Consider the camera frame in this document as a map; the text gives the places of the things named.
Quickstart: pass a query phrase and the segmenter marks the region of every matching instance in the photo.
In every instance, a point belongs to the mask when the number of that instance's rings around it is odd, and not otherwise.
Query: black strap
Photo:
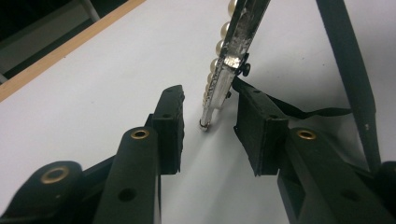
[[[370,171],[381,165],[375,127],[375,100],[358,41],[343,0],[317,0],[351,106]]]
[[[239,77],[235,77],[233,79],[233,89],[240,92],[240,89],[242,86],[249,86],[252,87],[251,85],[247,84],[243,80],[241,80]],[[297,118],[297,119],[308,119],[312,116],[318,115],[322,117],[336,117],[336,116],[343,116],[351,113],[350,109],[344,109],[344,108],[324,108],[324,109],[319,109],[311,112],[304,112],[303,110],[297,108],[294,105],[290,105],[286,102],[283,102],[281,100],[276,99],[273,96],[270,96],[267,94],[267,96],[279,107],[279,109],[288,116]]]

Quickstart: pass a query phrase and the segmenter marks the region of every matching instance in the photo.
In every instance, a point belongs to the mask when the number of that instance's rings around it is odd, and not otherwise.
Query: white table surface
[[[237,93],[208,133],[198,128],[209,64],[227,0],[148,0],[0,104],[0,211],[39,167],[87,169],[142,126],[167,87],[182,84],[186,124],[181,173],[163,177],[163,223],[288,223],[276,176],[255,177],[233,133]],[[376,99],[383,161],[395,161],[396,2],[346,0]],[[247,82],[314,110],[348,107],[313,0],[274,0],[250,48]],[[363,166],[352,116],[294,121],[337,136]]]

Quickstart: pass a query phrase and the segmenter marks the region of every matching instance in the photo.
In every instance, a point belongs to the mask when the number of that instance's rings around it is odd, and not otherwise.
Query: black screw
[[[245,63],[244,66],[242,67],[242,75],[244,77],[247,77],[249,72],[250,72],[250,63]]]

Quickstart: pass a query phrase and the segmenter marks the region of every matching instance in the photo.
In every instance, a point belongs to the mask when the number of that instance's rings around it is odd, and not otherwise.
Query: screw hole
[[[341,191],[341,195],[353,202],[358,202],[361,200],[361,197],[359,197],[359,195],[355,191],[350,189],[344,189],[343,191]]]
[[[43,184],[53,184],[65,179],[69,175],[69,168],[67,166],[58,166],[49,169],[41,176]]]
[[[143,139],[149,136],[149,132],[146,130],[138,130],[131,134],[131,137],[134,139]]]
[[[119,199],[123,203],[127,203],[136,197],[136,191],[134,189],[123,189],[119,193]]]
[[[300,130],[300,131],[297,132],[297,134],[298,134],[301,138],[306,139],[306,140],[313,140],[313,139],[316,139],[316,138],[317,138],[317,135],[316,135],[316,134],[314,134],[314,133],[312,133],[312,132],[309,132],[309,131],[307,131],[307,130]]]

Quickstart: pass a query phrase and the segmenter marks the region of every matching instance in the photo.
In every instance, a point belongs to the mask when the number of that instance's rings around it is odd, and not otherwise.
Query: wooden table edge
[[[79,46],[90,40],[95,35],[105,30],[109,25],[119,20],[125,14],[142,4],[145,0],[129,0],[114,11],[107,14],[98,22],[94,23],[78,35],[74,36],[59,48],[47,54],[36,63],[30,65],[15,77],[0,85],[0,102],[3,102],[18,91],[24,85],[38,77],[51,66],[59,62],[63,57],[77,49]]]

